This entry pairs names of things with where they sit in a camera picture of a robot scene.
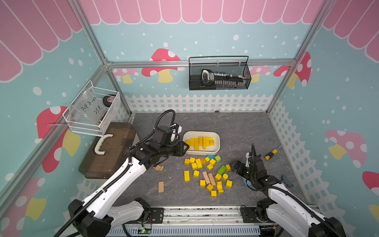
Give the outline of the yellow plank block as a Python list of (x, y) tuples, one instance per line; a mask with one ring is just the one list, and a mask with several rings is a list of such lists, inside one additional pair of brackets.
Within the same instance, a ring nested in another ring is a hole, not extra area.
[(195, 144), (195, 138), (190, 139), (190, 146), (193, 147)]

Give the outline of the yellow cylinder block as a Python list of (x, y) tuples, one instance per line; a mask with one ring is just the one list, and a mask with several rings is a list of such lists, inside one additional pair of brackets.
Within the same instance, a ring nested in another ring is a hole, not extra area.
[(200, 136), (198, 138), (198, 141), (199, 141), (199, 146), (203, 146), (203, 137), (202, 136)]

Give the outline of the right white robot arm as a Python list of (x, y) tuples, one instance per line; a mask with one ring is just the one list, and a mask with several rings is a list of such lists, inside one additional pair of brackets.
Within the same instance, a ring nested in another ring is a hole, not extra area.
[(247, 162), (235, 161), (231, 171), (250, 182), (249, 189), (263, 193), (266, 198), (257, 202), (256, 218), (277, 223), (293, 237), (345, 237), (343, 225), (335, 217), (327, 218), (292, 194), (275, 176), (269, 175), (251, 145)]

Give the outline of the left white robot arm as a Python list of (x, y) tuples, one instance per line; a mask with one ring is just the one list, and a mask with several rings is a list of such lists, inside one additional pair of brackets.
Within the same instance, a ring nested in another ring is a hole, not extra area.
[(182, 157), (190, 148), (181, 140), (182, 128), (175, 116), (173, 109), (164, 111), (152, 132), (125, 150), (125, 162), (100, 188), (84, 200), (73, 200), (68, 207), (70, 219), (55, 236), (74, 226), (74, 237), (105, 237), (113, 227), (140, 219), (150, 208), (142, 199), (116, 208), (113, 204), (139, 176), (161, 164), (161, 158)]

